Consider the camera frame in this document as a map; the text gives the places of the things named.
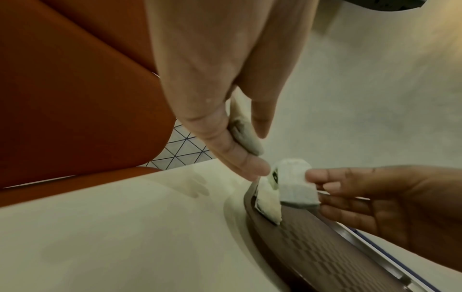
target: geometric patterned floor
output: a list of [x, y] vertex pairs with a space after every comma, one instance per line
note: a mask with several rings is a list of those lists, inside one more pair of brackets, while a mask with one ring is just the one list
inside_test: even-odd
[[215, 156], [205, 144], [181, 125], [179, 120], [176, 120], [172, 136], [164, 150], [152, 161], [142, 166], [166, 170], [214, 158]]

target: tabletop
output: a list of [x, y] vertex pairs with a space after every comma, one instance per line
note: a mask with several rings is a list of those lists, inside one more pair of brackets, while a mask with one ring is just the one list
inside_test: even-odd
[[0, 291], [289, 291], [213, 160], [0, 209]]

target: dark object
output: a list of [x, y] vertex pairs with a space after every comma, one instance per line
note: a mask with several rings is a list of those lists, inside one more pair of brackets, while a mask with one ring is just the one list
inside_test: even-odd
[[379, 11], [402, 11], [422, 7], [427, 0], [345, 0], [364, 8]]
[[282, 206], [275, 226], [244, 197], [247, 225], [268, 264], [293, 289], [317, 292], [403, 292], [405, 285], [303, 209]]

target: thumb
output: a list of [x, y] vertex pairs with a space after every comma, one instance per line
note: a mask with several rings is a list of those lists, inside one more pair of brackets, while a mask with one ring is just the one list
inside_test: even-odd
[[351, 173], [340, 181], [325, 183], [323, 188], [333, 196], [385, 199], [409, 190], [418, 181], [412, 167], [380, 167], [366, 174]]

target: skin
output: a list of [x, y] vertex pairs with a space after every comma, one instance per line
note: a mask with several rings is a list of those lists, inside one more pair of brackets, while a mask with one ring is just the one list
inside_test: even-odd
[[462, 170], [430, 166], [313, 169], [320, 213], [462, 272]]
[[229, 131], [225, 101], [236, 86], [252, 100], [265, 138], [278, 96], [311, 29], [318, 0], [145, 0], [154, 59], [176, 117], [240, 176], [269, 164]]

